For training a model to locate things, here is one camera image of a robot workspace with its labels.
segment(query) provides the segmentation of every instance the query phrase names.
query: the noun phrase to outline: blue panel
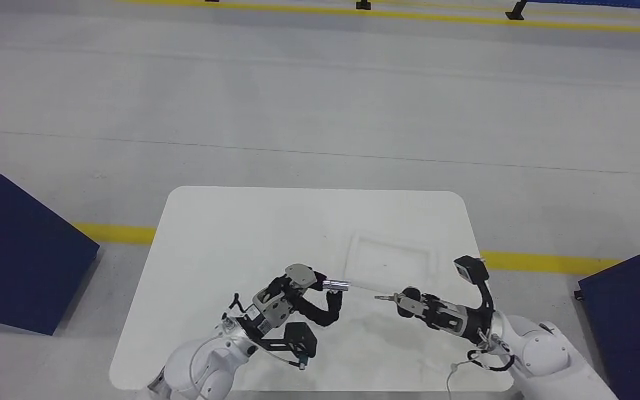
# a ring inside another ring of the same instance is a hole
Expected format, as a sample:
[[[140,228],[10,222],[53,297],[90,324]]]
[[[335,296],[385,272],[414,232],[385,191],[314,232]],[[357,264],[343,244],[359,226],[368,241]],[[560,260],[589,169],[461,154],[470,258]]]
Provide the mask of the blue panel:
[[[53,334],[98,248],[0,175],[0,323]]]
[[[588,6],[609,6],[640,8],[640,0],[531,0],[533,3],[581,4]]]
[[[580,281],[611,389],[620,400],[638,399],[639,284],[640,256]]]

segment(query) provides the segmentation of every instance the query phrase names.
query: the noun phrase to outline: white cable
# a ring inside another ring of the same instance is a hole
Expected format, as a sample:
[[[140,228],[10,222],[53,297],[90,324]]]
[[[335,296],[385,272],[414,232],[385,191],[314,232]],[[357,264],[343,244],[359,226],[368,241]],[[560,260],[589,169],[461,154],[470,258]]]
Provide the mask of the white cable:
[[[287,365],[291,365],[292,362],[295,362],[295,361],[289,361],[286,358],[278,357],[275,354],[273,354],[272,352],[270,352],[269,350],[264,349],[264,348],[262,348],[260,346],[258,346],[258,348],[261,349],[262,351],[264,351],[265,353],[269,354],[271,357],[275,358],[276,360],[280,360],[283,363],[286,363]]]
[[[461,365],[469,364],[469,363],[473,362],[479,356],[480,356],[480,353],[474,353],[472,355],[472,357],[471,357],[471,360],[466,360],[466,361],[462,361],[462,362],[459,362],[459,363],[451,364],[451,372],[449,372],[449,376],[447,376],[447,395],[449,396],[449,400],[451,400],[451,388],[449,387],[449,380],[451,379],[453,374],[458,372],[458,367],[460,367]]]
[[[193,386],[193,388],[198,392],[198,397],[202,397],[204,400],[209,400],[206,397],[204,397],[204,395],[202,394],[202,389],[200,389],[198,387],[198,385],[196,385],[195,380],[193,379],[193,360],[195,360],[196,358],[196,354],[198,354],[198,352],[208,343],[213,342],[216,339],[220,339],[222,337],[222,332],[218,333],[218,336],[214,336],[212,338],[209,338],[207,340],[205,340],[200,346],[198,346],[198,348],[196,349],[196,351],[193,353],[193,355],[191,356],[191,360],[189,361],[189,381],[191,382],[191,386]]]

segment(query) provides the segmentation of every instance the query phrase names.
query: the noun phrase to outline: cable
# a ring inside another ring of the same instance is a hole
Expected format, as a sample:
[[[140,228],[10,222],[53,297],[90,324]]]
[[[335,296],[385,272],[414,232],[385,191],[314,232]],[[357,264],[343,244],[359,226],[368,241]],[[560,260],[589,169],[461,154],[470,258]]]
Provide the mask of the cable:
[[[198,346],[196,351],[193,352],[193,355],[191,356],[191,360],[189,361],[189,381],[191,382],[191,386],[193,386],[193,388],[198,392],[198,397],[202,397],[204,400],[209,400],[209,399],[204,397],[204,395],[202,394],[202,389],[200,389],[198,385],[196,385],[196,382],[193,379],[193,360],[196,359],[196,355],[205,345],[213,342],[216,339],[220,339],[221,337],[222,337],[222,332],[218,333],[217,336],[214,336],[205,340],[200,346]]]
[[[460,367],[461,365],[464,365],[464,364],[469,364],[469,363],[473,362],[474,360],[467,360],[467,361],[462,361],[462,362],[459,362],[459,363],[451,364],[451,372],[449,372],[449,376],[447,376],[447,395],[449,396],[449,400],[451,400],[451,388],[449,387],[449,380],[451,380],[451,377],[453,376],[453,374],[458,372],[458,367]]]
[[[295,361],[289,361],[286,358],[278,357],[278,356],[276,356],[275,354],[273,354],[272,352],[270,352],[269,350],[267,350],[267,349],[265,349],[263,347],[258,346],[258,348],[260,350],[264,351],[265,353],[269,354],[271,357],[275,358],[276,360],[282,361],[283,363],[286,363],[286,364],[289,364],[289,365],[293,365],[293,366],[299,366],[300,365],[300,363],[296,363]]]

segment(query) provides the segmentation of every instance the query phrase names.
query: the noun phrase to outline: black stand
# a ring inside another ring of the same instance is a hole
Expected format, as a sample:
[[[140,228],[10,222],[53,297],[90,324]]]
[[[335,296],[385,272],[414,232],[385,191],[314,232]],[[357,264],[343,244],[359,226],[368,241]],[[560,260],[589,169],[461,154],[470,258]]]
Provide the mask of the black stand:
[[[371,3],[368,0],[360,0],[356,2],[356,10],[371,10]]]
[[[524,10],[524,6],[526,5],[527,5],[527,0],[520,0],[519,2],[517,2],[516,5],[513,6],[513,10],[507,11],[505,13],[507,15],[507,18],[509,18],[512,21],[524,20],[524,17],[522,16],[522,10]]]

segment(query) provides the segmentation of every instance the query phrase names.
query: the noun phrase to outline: white robot body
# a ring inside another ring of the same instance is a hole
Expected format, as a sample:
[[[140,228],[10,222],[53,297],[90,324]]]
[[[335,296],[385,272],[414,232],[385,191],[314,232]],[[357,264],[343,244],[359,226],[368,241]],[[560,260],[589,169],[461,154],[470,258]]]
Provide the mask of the white robot body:
[[[567,337],[550,322],[536,325],[497,311],[497,332],[516,361],[509,369],[526,400],[617,400]],[[506,362],[509,357],[501,355]]]

